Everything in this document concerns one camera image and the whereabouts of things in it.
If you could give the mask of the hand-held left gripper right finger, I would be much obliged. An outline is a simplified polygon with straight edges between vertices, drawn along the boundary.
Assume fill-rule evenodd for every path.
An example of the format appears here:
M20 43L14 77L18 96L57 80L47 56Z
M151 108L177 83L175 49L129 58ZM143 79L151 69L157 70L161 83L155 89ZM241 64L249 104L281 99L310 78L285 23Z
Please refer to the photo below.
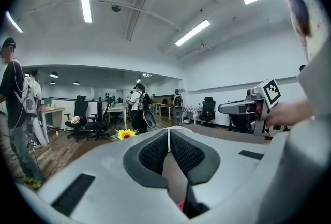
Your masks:
M220 165L213 177L203 184L193 187L197 202L212 208L233 193L259 164L258 159L246 157L240 151L247 150L259 154L266 153L268 144L253 144L213 138L184 129L171 129L170 132L184 135L210 146L218 152Z

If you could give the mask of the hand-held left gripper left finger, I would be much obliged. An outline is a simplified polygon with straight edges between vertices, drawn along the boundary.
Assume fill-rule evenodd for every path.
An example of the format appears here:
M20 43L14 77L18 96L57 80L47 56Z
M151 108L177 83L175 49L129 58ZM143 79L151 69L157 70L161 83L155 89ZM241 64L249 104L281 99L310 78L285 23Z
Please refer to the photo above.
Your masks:
M44 223L186 223L166 188L145 187L125 170L124 154L143 141L168 141L165 129L96 147L48 180L38 192L17 184Z

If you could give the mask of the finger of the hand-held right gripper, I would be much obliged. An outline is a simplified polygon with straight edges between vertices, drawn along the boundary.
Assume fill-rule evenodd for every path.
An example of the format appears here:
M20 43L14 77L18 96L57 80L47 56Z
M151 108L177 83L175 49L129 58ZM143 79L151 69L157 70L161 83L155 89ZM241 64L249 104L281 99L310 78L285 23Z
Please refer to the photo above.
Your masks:
M250 105L255 104L253 100L240 100L220 104L218 112L223 114L246 114Z

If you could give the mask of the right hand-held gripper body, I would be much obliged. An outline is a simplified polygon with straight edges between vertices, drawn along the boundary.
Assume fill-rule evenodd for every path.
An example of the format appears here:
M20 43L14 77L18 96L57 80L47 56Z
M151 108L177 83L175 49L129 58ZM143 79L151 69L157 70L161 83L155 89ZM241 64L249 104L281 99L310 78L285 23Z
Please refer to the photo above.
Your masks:
M255 136L268 136L266 121L270 111L281 97L275 79L266 79L255 87L247 90L246 114L247 128Z

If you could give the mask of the person's right hand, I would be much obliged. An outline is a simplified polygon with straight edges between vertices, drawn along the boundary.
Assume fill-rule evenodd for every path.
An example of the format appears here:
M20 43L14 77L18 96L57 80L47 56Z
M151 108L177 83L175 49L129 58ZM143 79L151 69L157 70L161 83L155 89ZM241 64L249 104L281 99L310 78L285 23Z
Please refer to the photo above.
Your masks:
M275 105L266 120L266 126L286 125L287 123L287 104L280 103Z

